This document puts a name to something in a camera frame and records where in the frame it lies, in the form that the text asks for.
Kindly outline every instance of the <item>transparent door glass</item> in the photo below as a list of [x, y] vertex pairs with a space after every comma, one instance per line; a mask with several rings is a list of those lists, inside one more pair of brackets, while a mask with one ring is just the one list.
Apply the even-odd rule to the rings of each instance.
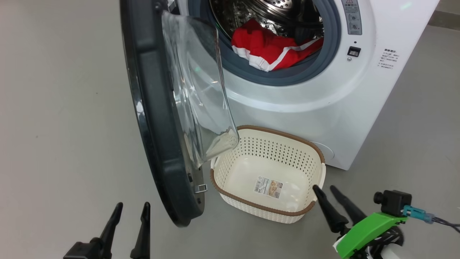
[[176, 107], [198, 168], [239, 141], [225, 94], [218, 32], [205, 21], [168, 12], [162, 24]]

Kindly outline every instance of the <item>clothes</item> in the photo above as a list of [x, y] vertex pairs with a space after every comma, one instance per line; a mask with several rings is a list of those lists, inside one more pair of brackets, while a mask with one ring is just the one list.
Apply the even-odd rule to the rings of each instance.
[[237, 28], [231, 44], [238, 56], [249, 60], [249, 64], [263, 71], [288, 68], [320, 50], [323, 38], [297, 45], [293, 38], [275, 35], [251, 19]]

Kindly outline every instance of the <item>blue connector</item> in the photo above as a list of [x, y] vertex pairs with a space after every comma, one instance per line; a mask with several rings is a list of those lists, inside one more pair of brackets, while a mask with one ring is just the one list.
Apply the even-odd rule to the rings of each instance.
[[404, 206], [402, 214], [406, 217], [416, 218], [425, 221], [428, 224], [433, 224], [434, 214], [426, 213], [426, 211], [414, 208], [412, 206]]

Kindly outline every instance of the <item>concrete floor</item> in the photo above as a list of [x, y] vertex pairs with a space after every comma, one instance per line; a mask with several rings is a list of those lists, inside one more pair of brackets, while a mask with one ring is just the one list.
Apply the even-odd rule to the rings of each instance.
[[[201, 217], [173, 225], [133, 115], [118, 14], [110, 0], [0, 1], [2, 257], [61, 258], [98, 236], [122, 201], [112, 253], [128, 258], [149, 201], [152, 259], [338, 258], [319, 206], [284, 225], [211, 188]], [[414, 206], [460, 223], [459, 42], [458, 31], [426, 28], [355, 163], [329, 167], [326, 186], [365, 213], [379, 210], [376, 191], [409, 192]], [[460, 254], [448, 227], [409, 220], [402, 229], [414, 258]]]

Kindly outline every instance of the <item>white plastic basket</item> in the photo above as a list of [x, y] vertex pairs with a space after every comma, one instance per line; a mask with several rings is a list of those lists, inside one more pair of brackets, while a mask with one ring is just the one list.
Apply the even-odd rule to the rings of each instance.
[[238, 133], [238, 146], [211, 161], [211, 182], [222, 198], [261, 218], [286, 224], [301, 219], [317, 200], [313, 185], [324, 184], [326, 165], [319, 148], [256, 126], [240, 126]]

